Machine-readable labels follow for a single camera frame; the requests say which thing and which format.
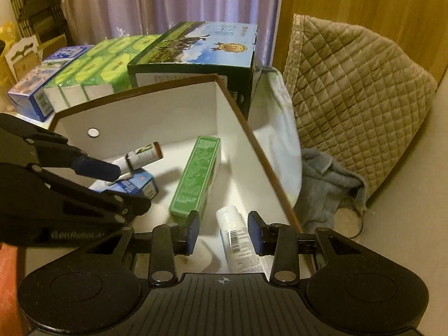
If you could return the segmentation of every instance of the green label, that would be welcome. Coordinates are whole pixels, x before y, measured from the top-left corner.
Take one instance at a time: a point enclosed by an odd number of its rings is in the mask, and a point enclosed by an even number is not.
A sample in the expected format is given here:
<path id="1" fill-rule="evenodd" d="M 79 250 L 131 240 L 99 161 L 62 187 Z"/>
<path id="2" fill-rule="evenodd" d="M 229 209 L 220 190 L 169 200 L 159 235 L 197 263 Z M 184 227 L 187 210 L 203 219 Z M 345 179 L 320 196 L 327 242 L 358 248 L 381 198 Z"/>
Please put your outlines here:
<path id="1" fill-rule="evenodd" d="M 136 35 L 133 37 L 118 38 L 118 40 L 116 42 L 114 42 L 112 45 L 110 45 L 108 47 L 108 52 L 109 53 L 119 53 L 124 48 L 126 48 L 129 44 L 131 44 L 133 41 L 135 41 L 141 37 L 142 37 L 141 35 Z"/>
<path id="2" fill-rule="evenodd" d="M 106 82 L 111 82 L 116 77 L 119 77 L 122 74 L 127 74 L 128 63 L 132 58 L 133 56 L 131 54 L 120 54 L 118 57 L 111 60 L 111 62 L 109 62 L 109 64 L 102 69 L 100 73 L 101 78 Z"/>
<path id="3" fill-rule="evenodd" d="M 174 214 L 188 215 L 191 210 L 200 210 L 211 178 L 219 142 L 220 140 L 215 137 L 199 137 L 196 141 L 171 202 L 170 211 Z"/>
<path id="4" fill-rule="evenodd" d="M 88 79 L 98 69 L 101 68 L 101 64 L 103 63 L 104 59 L 105 57 L 102 56 L 93 58 L 91 62 L 86 64 L 82 69 L 78 71 L 78 73 L 76 73 L 75 80 L 80 83 Z"/>
<path id="5" fill-rule="evenodd" d="M 154 40 L 156 40 L 160 35 L 146 35 L 142 39 L 136 41 L 132 46 L 136 51 L 141 52 L 148 45 L 150 45 Z"/>
<path id="6" fill-rule="evenodd" d="M 64 68 L 54 79 L 56 85 L 60 85 L 67 81 L 76 71 L 81 68 L 86 62 L 90 61 L 92 58 L 86 57 L 84 59 L 78 58 L 71 62 L 66 68 Z"/>
<path id="7" fill-rule="evenodd" d="M 114 43 L 117 40 L 118 39 L 103 40 L 103 41 L 99 42 L 96 46 L 90 48 L 86 52 L 86 55 L 88 55 L 89 57 L 93 57 L 94 55 L 96 55 L 97 53 L 99 53 L 100 51 L 105 49 L 106 47 L 110 46 L 112 43 Z"/>

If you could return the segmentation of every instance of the wooden cabinet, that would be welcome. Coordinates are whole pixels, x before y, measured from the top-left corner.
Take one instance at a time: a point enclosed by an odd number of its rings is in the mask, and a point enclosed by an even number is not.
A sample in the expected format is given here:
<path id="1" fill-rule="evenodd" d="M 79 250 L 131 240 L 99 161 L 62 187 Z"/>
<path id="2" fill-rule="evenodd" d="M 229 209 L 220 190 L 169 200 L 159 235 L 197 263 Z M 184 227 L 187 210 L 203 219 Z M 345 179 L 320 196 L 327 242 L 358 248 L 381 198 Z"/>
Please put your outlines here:
<path id="1" fill-rule="evenodd" d="M 440 82 L 448 64 L 448 0 L 282 0 L 273 65 L 283 71 L 294 14 L 362 25 L 398 43 Z"/>

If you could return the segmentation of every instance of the white cardboard box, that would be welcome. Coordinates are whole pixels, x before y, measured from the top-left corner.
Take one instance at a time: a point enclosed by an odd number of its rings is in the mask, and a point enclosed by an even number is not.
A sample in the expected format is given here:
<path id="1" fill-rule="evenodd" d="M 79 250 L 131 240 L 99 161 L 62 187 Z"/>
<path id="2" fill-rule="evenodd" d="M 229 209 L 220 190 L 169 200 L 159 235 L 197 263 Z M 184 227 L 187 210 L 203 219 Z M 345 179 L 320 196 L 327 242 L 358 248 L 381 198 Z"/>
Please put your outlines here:
<path id="1" fill-rule="evenodd" d="M 98 137 L 89 137 L 87 131 L 91 128 L 99 131 Z M 230 93 L 215 75 L 135 88 L 86 102 L 56 113 L 50 130 L 103 160 L 153 141 L 160 143 L 164 158 L 144 167 L 154 175 L 160 193 L 153 199 L 151 209 L 134 220 L 135 232 L 152 231 L 170 221 L 167 209 L 196 138 L 209 135 L 221 139 L 221 165 L 208 198 L 199 239 L 192 255 L 181 261 L 176 259 L 179 274 L 229 272 L 216 221 L 216 211 L 223 206 L 235 205 L 245 219 L 255 210 L 266 223 L 290 223 L 300 228 L 262 149 Z M 72 170 L 54 171 L 84 186 L 94 181 L 77 176 Z M 41 263 L 28 264 L 26 273 L 68 251 L 47 252 Z M 272 257 L 262 259 L 269 271 Z"/>

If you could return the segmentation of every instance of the yellow bag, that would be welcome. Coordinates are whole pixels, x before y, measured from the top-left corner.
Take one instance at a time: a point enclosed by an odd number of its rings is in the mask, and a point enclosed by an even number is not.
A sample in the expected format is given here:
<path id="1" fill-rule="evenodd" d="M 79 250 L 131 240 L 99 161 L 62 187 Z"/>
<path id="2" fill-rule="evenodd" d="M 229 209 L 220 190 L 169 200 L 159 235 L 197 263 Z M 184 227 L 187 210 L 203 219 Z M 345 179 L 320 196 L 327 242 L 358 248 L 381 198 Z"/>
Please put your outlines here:
<path id="1" fill-rule="evenodd" d="M 15 23 L 8 22 L 0 26 L 0 39 L 5 42 L 5 48 L 0 55 L 0 112 L 14 111 L 13 106 L 6 97 L 9 89 L 16 84 L 4 55 L 19 40 Z"/>

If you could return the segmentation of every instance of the dark green box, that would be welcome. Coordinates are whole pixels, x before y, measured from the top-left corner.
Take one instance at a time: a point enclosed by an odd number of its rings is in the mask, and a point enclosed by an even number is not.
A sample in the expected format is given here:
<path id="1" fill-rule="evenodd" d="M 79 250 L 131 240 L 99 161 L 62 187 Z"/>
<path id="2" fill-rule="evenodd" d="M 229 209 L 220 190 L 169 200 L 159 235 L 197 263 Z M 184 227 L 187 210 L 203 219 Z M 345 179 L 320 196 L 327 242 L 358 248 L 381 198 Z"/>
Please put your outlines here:
<path id="1" fill-rule="evenodd" d="M 164 33 L 129 64 L 133 88 L 217 73 L 245 118 L 249 115 L 255 70 L 257 26 L 182 22 Z"/>

